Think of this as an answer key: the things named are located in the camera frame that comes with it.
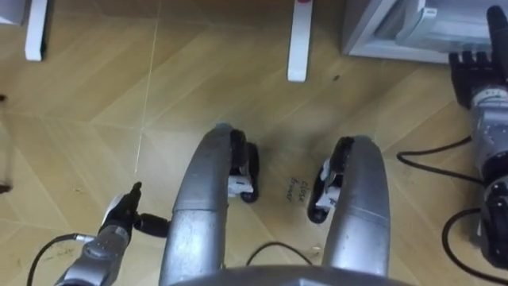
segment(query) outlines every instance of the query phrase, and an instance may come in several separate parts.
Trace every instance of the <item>wooden floor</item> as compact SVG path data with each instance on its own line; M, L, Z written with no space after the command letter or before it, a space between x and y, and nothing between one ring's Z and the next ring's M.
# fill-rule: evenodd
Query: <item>wooden floor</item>
M6 171L14 185L0 195L0 285L24 285L37 250L54 236L96 233L110 200L137 180L144 184L140 211L170 217L191 155L216 122L244 130L261 156L260 200L230 202L228 266L244 264L271 240L319 263L329 221L309 222L298 195L308 198L341 136L367 134L390 178L390 276L419 285L484 284L458 270L440 243L448 217L475 205L476 187L394 158L468 134L449 70L342 56L344 1L316 1L302 84L286 78L291 0L57 0L54 10L42 63L24 60L23 28L0 26L0 93L10 98L0 159L12 158ZM474 174L470 151L421 162ZM452 234L460 258L506 275L487 265L466 229ZM163 247L135 233L117 285L157 285ZM79 251L74 243L51 249L35 285L54 283ZM270 249L255 263L302 262Z

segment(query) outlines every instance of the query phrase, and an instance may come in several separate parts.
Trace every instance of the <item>wire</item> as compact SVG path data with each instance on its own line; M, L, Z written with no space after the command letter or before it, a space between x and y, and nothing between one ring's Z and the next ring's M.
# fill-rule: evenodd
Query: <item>wire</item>
M305 255L303 255L301 252L299 252L296 248L294 248L293 246L290 246L290 245L287 245L286 243L283 243L283 242L267 242L265 244L263 244L262 246L258 247L252 254L251 256L248 258L247 260L247 263L245 263L245 266L249 266L252 262L252 260L261 252L263 251L264 249L270 247L270 246L281 246L281 247L284 247L286 249L289 249L291 250L292 252L296 253L298 256L300 256L308 265L312 265L312 261L309 260L309 258L305 257Z
M449 176L449 177L452 177L452 178L462 179L462 180L466 180L466 181L469 181L469 182L472 182L472 183L475 183L475 184L480 184L482 186L485 186L485 183L482 180L477 179L475 177L467 176L467 175L464 175L464 174L459 174L457 172L452 172L452 171L449 171L449 170L444 170L444 169L440 169L440 168L435 168L435 167L419 164L419 163L416 163L416 162L413 162L411 160L407 160L406 158L404 158L404 157L408 157L408 156L425 156L425 155L430 155L430 154L434 154L434 153L443 152L443 151L446 151L446 150L454 149L456 147L460 147L462 145L466 145L467 143L471 142L471 140L472 140L471 136L467 136L466 138L464 138L464 139L462 139L462 140L460 140L458 142L455 142L455 143L452 143L450 145L446 145L446 146L443 146L443 147L435 148L435 149L429 149L429 150L423 150L423 151L404 151L404 152L399 152L399 153L397 153L397 159L399 161L401 161L403 164L409 165L410 167L413 167L413 168L417 168L417 169L420 169L420 170L423 170L423 171L431 172L431 173L442 175L442 176ZM508 280L504 280L503 278L500 278L500 277L488 275L486 273L483 273L483 272L480 272L478 270L472 269L471 267L465 265L462 261L459 260L459 258L457 258L457 256L453 253L452 249L450 248L449 233L450 233L450 230L452 229L452 226L459 219L461 219L461 218L463 218L463 217L465 217L467 215L478 214L480 211L481 210L479 208L460 211L460 212L454 214L445 223L445 225L443 227L443 232L441 233L441 242L443 244L444 252L448 256L448 258L457 267L459 267L460 269L465 271L467 274L475 276L475 277L478 277L479 279L483 279L485 281L489 281L491 283L496 283L496 284L501 284L501 285L508 285Z
M443 232L441 234L441 242L443 243L444 251L446 252L446 255L448 256L448 258L450 258L450 260L452 260L453 263L455 263L455 265L457 265L460 269L464 270L466 273L468 273L470 275L473 275L475 277L478 277L480 279L483 279L485 281L491 282L491 283L496 283L496 284L501 284L501 285L508 285L508 280L505 280L505 279L500 278L500 277L496 277L496 276L491 276L491 275L485 274L483 272L480 272L478 270L472 269L471 267L465 265L462 261L459 260L459 258L457 258L457 256L453 253L452 249L450 248L449 234L450 234L450 230L452 229L452 226L456 222L458 222L459 219L464 218L464 217L466 217L468 215L479 214L480 211L481 210L479 208L460 211L460 212L454 214L446 222L446 224L443 227Z
M443 151L446 151L446 150L454 149L456 147L460 147L462 145L466 145L469 142L471 142L471 136L467 136L466 138L462 139L461 141L458 141L458 142L455 142L455 143L452 143L450 145L446 145L446 146L443 146L443 147L435 148L435 149L430 149L430 150L425 150L425 151L404 151L404 152L399 152L399 153L397 153L397 159L399 161L401 161L403 164L409 165L409 166L411 166L413 168L417 168L417 169L420 169L420 170L423 170L423 171L427 171L427 172L432 172L432 173L439 174L439 175L442 175L442 176L450 176L452 178L457 178L457 179L462 179L462 180L470 181L472 183L480 184L480 185L483 186L484 183L480 179L477 179L477 178L474 178L474 177L471 177L471 176L467 176L467 175L464 175L464 174L459 174L457 172L452 172L452 171L449 171L449 170L444 170L444 169L440 169L440 168L435 168L435 167L419 164L419 163L416 163L416 162L413 162L411 160L407 160L406 158L404 158L404 157L410 157L410 156L424 156L424 155L430 155L430 154L434 154L434 153L439 153L439 152L443 152Z
M44 245L40 250L39 250L39 253L35 256L35 258L33 259L33 262L32 262L32 266L30 266L30 270L29 270L29 277L28 279L26 280L26 285L27 286L32 286L32 282L33 282L33 276L35 274L35 269L37 268L37 264L39 263L39 260L40 258L42 257L42 255L50 248L52 247L54 244L58 243L58 242L65 242L65 241L69 241L69 240L75 240L77 237L78 237L79 234L65 234L65 235L61 235L59 237L56 237L56 238L53 238L50 242L46 243L46 245Z

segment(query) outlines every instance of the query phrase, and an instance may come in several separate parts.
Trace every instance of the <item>silver leg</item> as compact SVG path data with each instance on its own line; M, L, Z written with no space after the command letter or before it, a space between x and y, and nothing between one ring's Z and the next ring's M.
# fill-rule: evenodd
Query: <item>silver leg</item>
M159 286L221 269L225 255L232 127L220 124L205 135L183 178L173 206Z
M323 266L386 276L390 256L390 201L379 148L355 137L326 239Z

